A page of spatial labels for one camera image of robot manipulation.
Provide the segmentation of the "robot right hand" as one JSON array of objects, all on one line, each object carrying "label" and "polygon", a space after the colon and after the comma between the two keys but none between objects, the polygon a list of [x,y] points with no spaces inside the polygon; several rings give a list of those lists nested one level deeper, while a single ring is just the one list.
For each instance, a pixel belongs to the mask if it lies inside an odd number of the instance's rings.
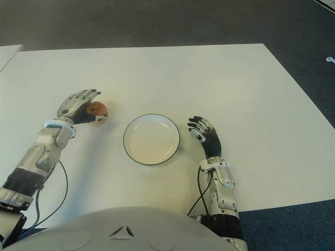
[{"label": "robot right hand", "polygon": [[193,116],[188,119],[189,132],[201,143],[207,159],[222,157],[221,143],[214,126],[205,118]]}]

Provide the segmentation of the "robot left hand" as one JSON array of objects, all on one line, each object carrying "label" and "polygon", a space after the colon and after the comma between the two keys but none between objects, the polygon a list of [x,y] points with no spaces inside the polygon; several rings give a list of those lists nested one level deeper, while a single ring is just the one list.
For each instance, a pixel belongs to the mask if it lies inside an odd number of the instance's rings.
[{"label": "robot left hand", "polygon": [[70,95],[59,107],[56,119],[70,124],[103,123],[109,117],[107,108],[101,102],[93,102],[99,94],[87,89]]}]

